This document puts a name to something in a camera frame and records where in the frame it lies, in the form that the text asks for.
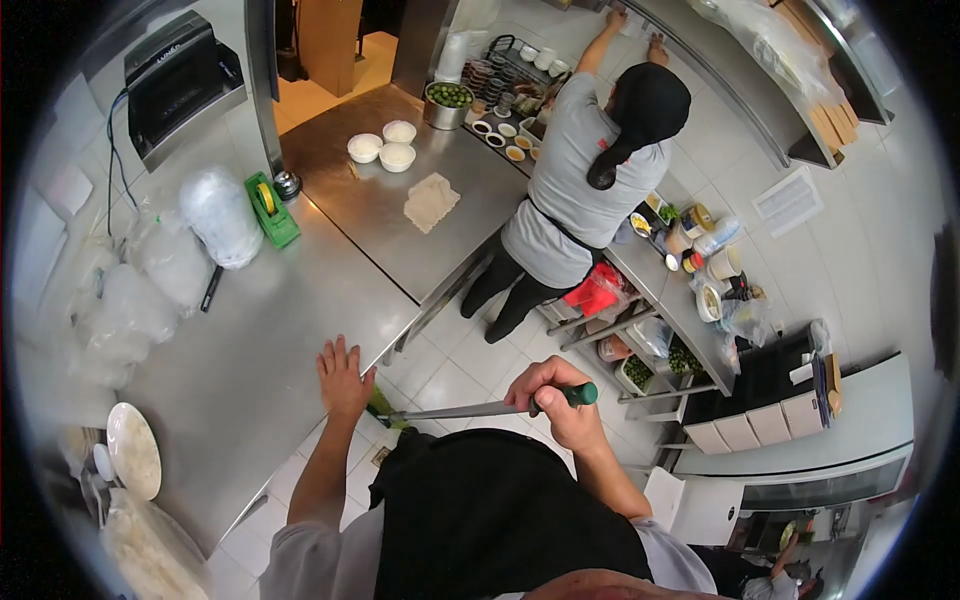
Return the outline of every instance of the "black paper towel dispenser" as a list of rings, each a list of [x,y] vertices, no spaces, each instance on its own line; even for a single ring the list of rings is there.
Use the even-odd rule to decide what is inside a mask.
[[[130,138],[148,171],[247,99],[237,55],[187,11],[124,57]]]

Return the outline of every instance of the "yellow tape roll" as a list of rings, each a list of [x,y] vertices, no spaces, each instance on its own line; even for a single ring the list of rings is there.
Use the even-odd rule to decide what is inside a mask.
[[[276,203],[274,201],[274,192],[266,183],[258,183],[256,189],[263,197],[263,203],[267,206],[267,214],[273,215],[276,212]]]

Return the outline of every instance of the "gray t-shirt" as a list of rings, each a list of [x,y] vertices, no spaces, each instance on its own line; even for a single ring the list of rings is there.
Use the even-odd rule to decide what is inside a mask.
[[[260,597],[270,600],[372,600],[383,538],[383,505],[340,533],[319,521],[287,525],[274,535]],[[707,567],[652,518],[631,521],[643,543],[654,583],[662,588],[716,593]],[[529,589],[497,596],[520,598]]]
[[[557,95],[527,188],[540,210],[594,248],[610,244],[620,223],[660,184],[670,164],[669,147],[651,144],[617,167],[613,187],[593,189],[587,183],[587,171],[619,133],[620,128],[597,105],[596,79],[576,73]],[[528,274],[552,288],[578,285],[592,262],[587,250],[569,240],[529,202],[516,210],[500,239]]]
[[[743,600],[797,600],[797,580],[786,572],[777,577],[751,579],[743,588]]]

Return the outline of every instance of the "green handle grip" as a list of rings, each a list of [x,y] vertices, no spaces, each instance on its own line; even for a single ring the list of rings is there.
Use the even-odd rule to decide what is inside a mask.
[[[590,406],[590,404],[597,401],[597,387],[592,381],[580,385],[564,385],[557,389],[564,395],[566,403],[569,404],[571,408]],[[536,413],[543,412],[535,401],[532,401],[531,408],[533,408]]]

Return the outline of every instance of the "person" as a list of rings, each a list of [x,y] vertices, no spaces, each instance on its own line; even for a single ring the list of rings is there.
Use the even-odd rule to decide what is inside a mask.
[[[717,591],[722,595],[742,600],[816,600],[824,589],[820,572],[814,578],[800,582],[785,569],[799,538],[798,533],[790,536],[773,568],[749,563],[726,549],[705,546],[691,548],[713,575]]]
[[[360,350],[339,336],[317,356],[327,425],[273,538],[260,596],[271,600],[715,598],[704,564],[654,519],[608,444],[596,405],[555,386],[589,378],[558,356],[533,363],[504,401],[550,419],[577,479],[543,443],[502,429],[434,438],[402,431],[339,531],[353,427],[372,392]]]
[[[622,9],[608,12],[606,29],[557,95],[528,196],[461,305],[469,319],[520,277],[486,332],[490,344],[538,304],[579,286],[666,172],[670,150],[663,142],[684,126],[690,92],[665,66],[662,36],[651,39],[647,62],[620,76],[606,107],[598,106],[597,70],[625,19]]]

